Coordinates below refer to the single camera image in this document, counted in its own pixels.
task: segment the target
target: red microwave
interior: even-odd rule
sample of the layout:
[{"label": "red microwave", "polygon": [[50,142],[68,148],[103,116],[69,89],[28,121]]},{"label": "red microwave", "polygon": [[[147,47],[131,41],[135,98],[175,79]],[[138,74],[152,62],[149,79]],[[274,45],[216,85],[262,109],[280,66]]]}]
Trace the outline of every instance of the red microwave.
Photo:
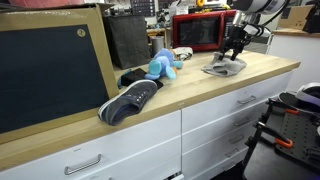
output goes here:
[{"label": "red microwave", "polygon": [[172,45],[193,51],[217,50],[228,36],[236,10],[176,15],[172,18]]}]

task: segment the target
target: shoe sole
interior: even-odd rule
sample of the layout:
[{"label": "shoe sole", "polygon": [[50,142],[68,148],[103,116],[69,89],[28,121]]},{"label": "shoe sole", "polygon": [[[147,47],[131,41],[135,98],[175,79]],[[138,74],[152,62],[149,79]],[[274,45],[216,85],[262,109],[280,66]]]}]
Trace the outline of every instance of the shoe sole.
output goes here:
[{"label": "shoe sole", "polygon": [[104,103],[104,104],[100,107],[100,109],[99,109],[99,111],[98,111],[98,117],[99,117],[99,119],[100,119],[101,121],[104,121],[104,120],[102,120],[101,114],[102,114],[102,112],[106,109],[106,107],[107,107],[109,104],[111,104],[112,102],[114,102],[115,100],[117,100],[117,99],[118,99],[120,96],[122,96],[124,93],[126,93],[127,91],[129,91],[129,89],[132,88],[134,85],[136,85],[136,84],[138,84],[138,83],[141,83],[141,82],[152,82],[152,83],[154,83],[154,84],[157,86],[157,84],[156,84],[154,81],[146,80],[146,79],[145,79],[145,80],[139,80],[139,81],[136,81],[136,82],[130,84],[125,91],[123,91],[122,93],[120,93],[120,94],[117,95],[116,97],[110,99],[109,101],[107,101],[106,103]]}]

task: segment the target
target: cardboard box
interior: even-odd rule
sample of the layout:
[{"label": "cardboard box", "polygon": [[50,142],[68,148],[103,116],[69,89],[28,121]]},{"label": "cardboard box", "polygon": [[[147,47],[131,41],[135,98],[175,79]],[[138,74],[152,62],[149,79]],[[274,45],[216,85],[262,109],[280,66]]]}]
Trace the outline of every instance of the cardboard box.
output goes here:
[{"label": "cardboard box", "polygon": [[102,21],[111,6],[0,12],[0,143],[97,117],[119,94]]},{"label": "cardboard box", "polygon": [[286,8],[278,22],[278,27],[302,30],[306,17],[313,6],[292,6]]}]

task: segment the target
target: wooden countertop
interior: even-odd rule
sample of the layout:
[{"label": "wooden countertop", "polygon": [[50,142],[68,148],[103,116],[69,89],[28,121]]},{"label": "wooden countertop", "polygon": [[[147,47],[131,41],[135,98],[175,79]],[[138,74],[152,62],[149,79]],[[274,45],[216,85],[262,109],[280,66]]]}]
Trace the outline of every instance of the wooden countertop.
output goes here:
[{"label": "wooden countertop", "polygon": [[285,36],[301,36],[301,37],[311,37],[311,38],[320,38],[320,33],[307,33],[302,30],[297,29],[280,29],[272,31],[272,34],[285,35]]},{"label": "wooden countertop", "polygon": [[[142,112],[126,118],[118,126],[109,126],[98,117],[92,117],[1,144],[0,171],[271,78],[300,64],[252,52],[243,52],[238,57],[247,62],[247,67],[236,76],[222,78],[201,71],[212,61],[212,52],[194,54],[191,60],[184,62],[176,80],[162,78],[164,87],[149,100]],[[115,76],[120,77],[124,71],[116,70]]]}]

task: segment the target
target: gray cloth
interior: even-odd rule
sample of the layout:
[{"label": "gray cloth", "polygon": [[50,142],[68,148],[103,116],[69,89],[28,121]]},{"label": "gray cloth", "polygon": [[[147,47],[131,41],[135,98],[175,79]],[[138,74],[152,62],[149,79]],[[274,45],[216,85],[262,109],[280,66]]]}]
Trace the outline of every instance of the gray cloth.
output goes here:
[{"label": "gray cloth", "polygon": [[216,76],[228,77],[238,74],[247,66],[246,62],[238,58],[236,58],[234,61],[231,61],[231,56],[229,55],[225,55],[222,60],[219,60],[218,57],[219,53],[214,53],[213,61],[210,64],[205,65],[201,70]]}]

